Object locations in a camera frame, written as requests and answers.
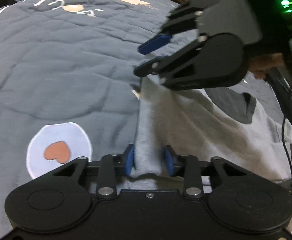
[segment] metal screw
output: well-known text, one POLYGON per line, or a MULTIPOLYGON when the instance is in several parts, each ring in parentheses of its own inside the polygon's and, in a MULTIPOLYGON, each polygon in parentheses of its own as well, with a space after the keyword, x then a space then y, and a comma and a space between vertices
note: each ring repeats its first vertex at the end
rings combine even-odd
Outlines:
POLYGON ((189 187, 186 189, 186 193, 191 196, 198 196, 202 191, 197 187, 189 187))
POLYGON ((103 196, 108 196, 110 194, 112 194, 114 192, 114 190, 111 187, 101 187, 98 190, 98 193, 103 195, 103 196))
POLYGON ((156 68, 158 66, 158 62, 154 62, 153 65, 151 65, 151 68, 156 68))
POLYGON ((167 78, 161 78, 161 79, 159 80, 159 82, 160 82, 161 84, 164 84, 166 81, 167 81, 167 78))
POLYGON ((201 15, 203 15, 203 14, 204 14, 203 11, 197 11, 197 12, 195 12, 195 15, 196 15, 196 16, 201 16, 201 15))
POLYGON ((148 197, 148 198, 153 198, 154 196, 155 196, 154 193, 147 193, 147 194, 146 194, 146 197, 148 197))
POLYGON ((199 42, 203 42, 203 41, 206 41, 207 38, 208 38, 208 37, 207 37, 206 35, 201 35, 201 36, 198 37, 198 41, 199 41, 199 42))

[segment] light gray cloth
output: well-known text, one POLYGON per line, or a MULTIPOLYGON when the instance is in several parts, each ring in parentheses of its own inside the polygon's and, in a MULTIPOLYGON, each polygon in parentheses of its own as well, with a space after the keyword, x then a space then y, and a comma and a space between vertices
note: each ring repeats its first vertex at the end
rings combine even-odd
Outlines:
MULTIPOLYGON (((162 148, 171 145, 177 154, 192 154, 203 161, 220 156, 272 181, 290 178, 281 125, 267 116, 259 102, 252 123, 242 124, 213 104, 204 90, 170 91, 158 85, 157 77, 143 79, 140 101, 135 176, 166 174, 162 148)), ((285 141, 292 143, 289 122, 285 141)))
MULTIPOLYGON (((260 81, 253 79, 249 82, 248 86, 258 86, 260 81)), ((247 85, 248 82, 241 82, 232 89, 249 92, 249 88, 242 83, 247 85)), ((159 182, 167 180, 167 170, 162 157, 162 148, 166 145, 171 145, 177 154, 191 154, 203 161, 209 161, 213 156, 223 157, 274 182, 291 178, 281 140, 281 125, 270 118, 254 98, 247 101, 249 111, 245 118, 242 116, 242 109, 233 110, 231 118, 221 109, 231 109, 234 104, 243 108, 243 103, 240 96, 233 97, 233 93, 228 90, 210 90, 211 96, 215 93, 214 102, 218 107, 203 89, 174 92, 160 86, 158 77, 143 78, 135 143, 136 170, 132 174, 136 179, 128 184, 129 187, 138 188, 136 181, 144 179, 144 186, 147 185, 148 188, 166 188, 159 182), (150 173, 157 174, 157 179, 145 180, 145 174, 150 173)), ((280 120, 282 113, 271 88, 262 83, 257 91, 251 91, 262 99, 268 113, 280 120), (267 102, 266 98, 272 97, 274 100, 267 102)), ((289 151, 292 126, 288 121, 285 123, 284 138, 289 151)), ((174 179, 175 188, 180 189, 182 180, 174 179)), ((204 191, 209 192, 209 179, 203 177, 203 184, 204 191)), ((288 229, 292 229, 292 220, 288 229)))

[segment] quilted blanket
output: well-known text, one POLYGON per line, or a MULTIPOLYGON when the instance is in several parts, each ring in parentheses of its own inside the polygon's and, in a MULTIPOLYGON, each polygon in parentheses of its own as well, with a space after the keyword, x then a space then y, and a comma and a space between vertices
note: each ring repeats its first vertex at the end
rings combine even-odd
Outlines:
MULTIPOLYGON (((0 237, 11 230, 6 196, 36 176, 26 157, 43 127, 76 123, 90 140, 91 160, 134 143, 139 101, 132 87, 140 80, 133 68, 145 60, 137 48, 175 6, 169 0, 25 0, 0 10, 0 237)), ((194 38, 195 32, 177 35, 157 54, 194 38)), ((50 151, 41 156, 48 161, 50 151)))

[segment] green led light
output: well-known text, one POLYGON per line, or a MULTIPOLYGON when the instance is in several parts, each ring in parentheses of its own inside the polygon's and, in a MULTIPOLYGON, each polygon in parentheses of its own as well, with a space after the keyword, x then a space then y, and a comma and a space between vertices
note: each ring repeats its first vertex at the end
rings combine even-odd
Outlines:
POLYGON ((284 0, 284 1, 281 1, 281 4, 282 4, 282 5, 288 5, 288 4, 290 4, 290 3, 289 3, 288 0, 284 0))

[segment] finger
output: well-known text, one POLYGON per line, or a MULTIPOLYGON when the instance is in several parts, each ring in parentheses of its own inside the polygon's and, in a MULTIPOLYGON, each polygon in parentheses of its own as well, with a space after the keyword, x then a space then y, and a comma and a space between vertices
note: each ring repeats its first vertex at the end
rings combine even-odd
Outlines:
POLYGON ((263 55, 248 60, 249 70, 254 73, 257 70, 267 70, 272 67, 284 66, 285 62, 281 53, 263 55))
POLYGON ((253 73, 255 79, 265 79, 266 78, 266 73, 264 71, 256 71, 253 73))

